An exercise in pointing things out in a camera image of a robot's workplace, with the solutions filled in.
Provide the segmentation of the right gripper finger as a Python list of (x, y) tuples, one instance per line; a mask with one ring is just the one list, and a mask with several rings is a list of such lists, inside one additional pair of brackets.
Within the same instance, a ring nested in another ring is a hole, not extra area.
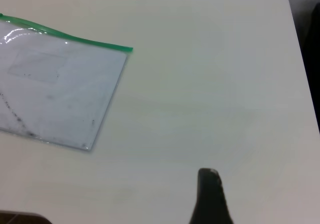
[(197, 176), (197, 197), (191, 224), (233, 224), (222, 179), (217, 170), (201, 168)]

